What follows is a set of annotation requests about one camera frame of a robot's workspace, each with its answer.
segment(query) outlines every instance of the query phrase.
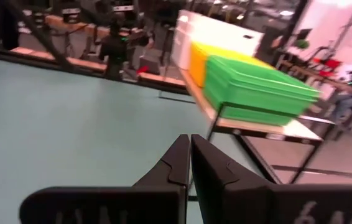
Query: green plastic tray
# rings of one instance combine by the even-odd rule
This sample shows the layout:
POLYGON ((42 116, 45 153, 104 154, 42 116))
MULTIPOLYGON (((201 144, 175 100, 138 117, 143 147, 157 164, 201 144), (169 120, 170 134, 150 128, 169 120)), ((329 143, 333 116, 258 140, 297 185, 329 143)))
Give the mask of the green plastic tray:
MULTIPOLYGON (((296 116, 316 102, 319 96, 318 91, 278 70, 214 55, 206 62, 203 92, 215 108, 228 101, 296 116)), ((293 119, 237 108, 226 108, 222 117, 278 126, 293 119)))

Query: storage box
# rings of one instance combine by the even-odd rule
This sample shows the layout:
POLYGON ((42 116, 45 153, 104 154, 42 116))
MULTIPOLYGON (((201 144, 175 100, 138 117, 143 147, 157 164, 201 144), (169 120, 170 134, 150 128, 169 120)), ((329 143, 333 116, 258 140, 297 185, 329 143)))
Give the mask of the storage box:
MULTIPOLYGON (((216 109, 227 101, 296 117, 319 96, 318 91, 278 70, 213 55, 206 63, 203 92, 216 109)), ((286 125, 293 119, 237 108, 225 108, 222 117, 277 126, 286 125)))
POLYGON ((246 63, 251 63, 264 68, 273 68, 267 63, 260 61, 254 57, 244 55, 233 50, 226 50, 219 47, 214 47, 206 44, 193 42, 191 45, 190 67, 189 73, 192 76, 195 84, 199 87, 204 86, 205 81, 205 63, 210 55, 219 55, 226 58, 241 60, 246 63))

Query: stacked green trays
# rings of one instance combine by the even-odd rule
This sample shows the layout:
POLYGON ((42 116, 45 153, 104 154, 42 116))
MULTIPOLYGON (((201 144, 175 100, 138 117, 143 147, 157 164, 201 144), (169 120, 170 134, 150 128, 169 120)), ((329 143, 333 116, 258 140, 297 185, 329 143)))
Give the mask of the stacked green trays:
MULTIPOLYGON (((299 116, 319 92, 278 71, 211 55, 206 61, 204 95, 216 109, 237 103, 299 116)), ((283 126, 293 118, 271 113, 225 108, 223 118, 283 126)))

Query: laboratory floor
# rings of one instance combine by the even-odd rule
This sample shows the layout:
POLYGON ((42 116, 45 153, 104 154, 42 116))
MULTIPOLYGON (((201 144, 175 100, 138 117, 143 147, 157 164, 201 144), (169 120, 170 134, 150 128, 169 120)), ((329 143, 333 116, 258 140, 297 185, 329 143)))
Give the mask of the laboratory floor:
MULTIPOLYGON (((0 61, 0 224, 16 224, 21 202, 51 186, 130 186, 179 134, 206 135, 196 105, 158 91, 0 61)), ((257 171, 224 134, 214 145, 257 171)), ((202 223, 197 202, 188 223, 202 223)))

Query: yellow plastic tray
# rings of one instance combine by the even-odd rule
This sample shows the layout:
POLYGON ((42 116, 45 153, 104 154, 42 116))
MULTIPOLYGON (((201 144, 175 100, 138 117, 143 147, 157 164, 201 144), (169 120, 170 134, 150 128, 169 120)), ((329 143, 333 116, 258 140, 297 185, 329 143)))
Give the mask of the yellow plastic tray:
POLYGON ((224 58, 240 60, 245 63, 250 63, 264 68, 274 69, 274 67, 272 67, 271 65, 262 62, 257 58, 244 55, 233 50, 226 50, 212 45, 193 42, 190 50, 190 66, 188 68, 188 71, 192 76, 195 84, 197 84, 201 88, 204 86, 205 82, 205 62, 206 60, 208 60, 208 57, 210 55, 218 55, 224 58))

